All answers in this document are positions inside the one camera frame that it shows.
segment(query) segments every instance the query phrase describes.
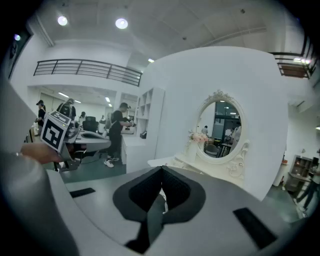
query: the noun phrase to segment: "white shelf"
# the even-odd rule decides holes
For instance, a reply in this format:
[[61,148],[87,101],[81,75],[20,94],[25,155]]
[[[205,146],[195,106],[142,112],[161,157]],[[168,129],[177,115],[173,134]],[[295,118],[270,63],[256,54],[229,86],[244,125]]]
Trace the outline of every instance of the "white shelf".
[[[121,150],[127,173],[147,168],[147,161],[155,158],[164,96],[165,91],[155,87],[145,91],[138,99],[135,111],[136,139],[129,139],[128,143],[124,141],[126,149]],[[140,138],[145,131],[146,138]]]
[[146,117],[146,116],[139,116],[139,115],[138,115],[136,118],[137,118],[137,119],[145,119],[145,120],[148,120],[148,119],[149,119],[149,117]]
[[145,104],[150,104],[152,100],[153,89],[147,92]]

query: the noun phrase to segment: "flower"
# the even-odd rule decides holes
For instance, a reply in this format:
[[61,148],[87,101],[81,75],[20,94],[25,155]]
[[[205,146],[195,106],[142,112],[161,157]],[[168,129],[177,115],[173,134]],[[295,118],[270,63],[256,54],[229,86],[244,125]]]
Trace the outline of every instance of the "flower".
[[198,143],[208,141],[207,135],[205,135],[204,133],[198,133],[198,132],[193,132],[192,134],[190,134],[189,138],[191,141],[198,142]]

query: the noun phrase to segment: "hand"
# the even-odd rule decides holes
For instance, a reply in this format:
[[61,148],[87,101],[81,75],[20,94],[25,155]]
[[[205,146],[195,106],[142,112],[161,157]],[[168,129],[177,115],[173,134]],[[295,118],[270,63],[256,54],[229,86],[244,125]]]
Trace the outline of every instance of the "hand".
[[39,143],[25,143],[22,145],[21,153],[24,156],[33,158],[40,162],[40,164],[47,164],[50,162],[63,162],[63,159],[58,153],[47,144]]

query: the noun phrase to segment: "shelving unit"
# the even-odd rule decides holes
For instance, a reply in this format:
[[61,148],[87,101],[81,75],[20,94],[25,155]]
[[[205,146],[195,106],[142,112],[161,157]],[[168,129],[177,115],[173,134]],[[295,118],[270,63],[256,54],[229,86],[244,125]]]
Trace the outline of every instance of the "shelving unit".
[[311,167],[312,159],[303,156],[301,157],[300,155],[295,155],[291,173],[300,175],[302,177],[308,177],[308,172]]
[[[134,116],[136,134],[122,136],[121,159],[126,164],[127,173],[147,168],[147,161],[155,159],[164,96],[165,91],[155,87],[138,99]],[[140,138],[145,131],[146,138]]]
[[153,92],[154,92],[154,89],[152,88],[151,90],[145,92],[139,97],[139,100],[138,100],[139,107],[135,115],[138,136],[141,133],[148,131],[149,115],[150,115],[150,109],[152,105],[151,103],[153,99]]
[[298,196],[301,189],[306,189],[308,182],[310,182],[308,174],[312,167],[312,159],[300,155],[294,156],[288,180],[285,184],[286,190],[294,193],[294,197]]

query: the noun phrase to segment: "ornate mirror frame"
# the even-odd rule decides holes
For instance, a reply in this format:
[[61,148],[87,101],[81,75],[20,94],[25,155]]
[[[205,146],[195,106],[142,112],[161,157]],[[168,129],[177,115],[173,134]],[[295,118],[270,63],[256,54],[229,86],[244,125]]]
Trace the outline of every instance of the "ornate mirror frame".
[[250,141],[247,138],[248,131],[245,113],[239,103],[233,97],[229,96],[227,93],[223,93],[221,90],[214,92],[213,95],[209,95],[209,97],[199,107],[194,122],[195,126],[192,130],[193,132],[197,131],[197,126],[204,110],[210,104],[219,101],[225,101],[232,104],[237,109],[240,115],[241,135],[239,142],[231,153],[221,158],[214,158],[206,155],[205,152],[201,149],[201,147],[204,147],[204,143],[198,143],[196,155],[199,156],[202,161],[211,165],[217,165],[217,168],[219,169],[224,169],[231,177],[243,180],[245,176],[245,155],[249,149]]

